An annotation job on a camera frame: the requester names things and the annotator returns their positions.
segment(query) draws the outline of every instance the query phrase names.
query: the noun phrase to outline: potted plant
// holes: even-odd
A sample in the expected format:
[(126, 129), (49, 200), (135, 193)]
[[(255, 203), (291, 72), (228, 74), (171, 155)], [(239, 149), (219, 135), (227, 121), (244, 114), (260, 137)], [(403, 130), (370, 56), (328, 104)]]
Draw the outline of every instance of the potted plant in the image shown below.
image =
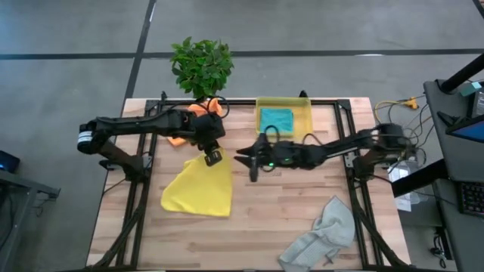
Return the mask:
[(222, 90), (234, 68), (228, 45), (222, 41), (191, 42), (186, 38), (181, 45), (172, 44), (175, 56), (170, 60), (176, 84), (197, 100), (216, 95)]

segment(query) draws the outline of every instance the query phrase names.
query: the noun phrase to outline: gray floor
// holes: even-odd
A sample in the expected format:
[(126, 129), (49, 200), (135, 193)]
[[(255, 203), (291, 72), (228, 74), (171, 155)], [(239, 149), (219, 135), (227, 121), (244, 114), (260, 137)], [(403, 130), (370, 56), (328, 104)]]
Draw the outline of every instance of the gray floor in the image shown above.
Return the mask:
[[(0, 0), (0, 54), (134, 52), (147, 3)], [(471, 0), (159, 0), (145, 51), (169, 51), (186, 36), (222, 38), (240, 51), (479, 48), (483, 27)], [(424, 81), (450, 76), (474, 57), (236, 58), (221, 94), (294, 96), (305, 89), (313, 97), (376, 103), (418, 96)], [(32, 211), (16, 270), (84, 265), (106, 173), (98, 157), (76, 150), (77, 129), (95, 116), (119, 115), (131, 68), (132, 60), (0, 61), (0, 150), (22, 159), (22, 176), (62, 187), (41, 218)], [(162, 90), (184, 96), (174, 81), (167, 60), (143, 60), (134, 97)], [(397, 107), (392, 119), (405, 125), (416, 114)], [(434, 133), (424, 147), (427, 163), (442, 157)], [(412, 263), (439, 269), (428, 254), (432, 228), (402, 223)]]

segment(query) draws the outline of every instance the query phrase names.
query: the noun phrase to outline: yellow cloth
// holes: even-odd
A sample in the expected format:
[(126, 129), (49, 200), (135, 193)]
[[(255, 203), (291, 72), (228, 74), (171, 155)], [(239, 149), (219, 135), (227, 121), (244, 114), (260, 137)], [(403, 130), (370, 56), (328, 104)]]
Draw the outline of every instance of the yellow cloth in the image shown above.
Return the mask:
[(197, 215), (229, 216), (232, 201), (232, 165), (223, 148), (222, 161), (209, 167), (205, 154), (191, 159), (168, 185), (161, 196), (161, 206), (171, 212)]

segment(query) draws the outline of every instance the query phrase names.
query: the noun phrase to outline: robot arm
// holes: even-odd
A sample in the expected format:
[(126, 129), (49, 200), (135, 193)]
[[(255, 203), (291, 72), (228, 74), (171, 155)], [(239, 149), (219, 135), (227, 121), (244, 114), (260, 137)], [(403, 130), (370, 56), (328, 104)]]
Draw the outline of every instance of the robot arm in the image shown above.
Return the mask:
[(292, 141), (277, 141), (271, 144), (267, 135), (261, 133), (254, 145), (237, 150), (245, 156), (236, 156), (250, 169), (250, 180), (257, 181), (258, 169), (269, 171), (276, 167), (313, 169), (326, 159), (350, 153), (355, 150), (370, 150), (364, 156), (356, 157), (352, 163), (357, 178), (373, 174), (374, 166), (382, 162), (396, 161), (399, 154), (408, 147), (408, 139), (399, 125), (378, 125), (357, 134), (328, 144), (296, 144)]
[(109, 141), (111, 136), (154, 133), (184, 138), (206, 154), (208, 166), (219, 162), (221, 154), (217, 140), (225, 136), (222, 119), (215, 113), (196, 116), (187, 110), (168, 109), (155, 116), (107, 118), (98, 117), (79, 127), (77, 149), (85, 154), (100, 154), (107, 158), (100, 164), (119, 165), (129, 181), (144, 177), (146, 166), (141, 156), (131, 156)]

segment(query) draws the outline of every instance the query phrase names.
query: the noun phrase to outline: yellow plastic bin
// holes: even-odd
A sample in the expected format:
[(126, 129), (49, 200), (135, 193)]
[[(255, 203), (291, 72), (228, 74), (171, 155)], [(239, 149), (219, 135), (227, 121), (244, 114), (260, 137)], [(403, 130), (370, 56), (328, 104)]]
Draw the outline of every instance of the yellow plastic bin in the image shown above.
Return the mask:
[[(256, 131), (259, 134), (261, 109), (290, 109), (293, 112), (293, 133), (281, 132), (281, 137), (302, 140), (304, 135), (312, 133), (311, 101), (307, 97), (258, 97), (256, 99)], [(269, 129), (268, 136), (275, 136)]]

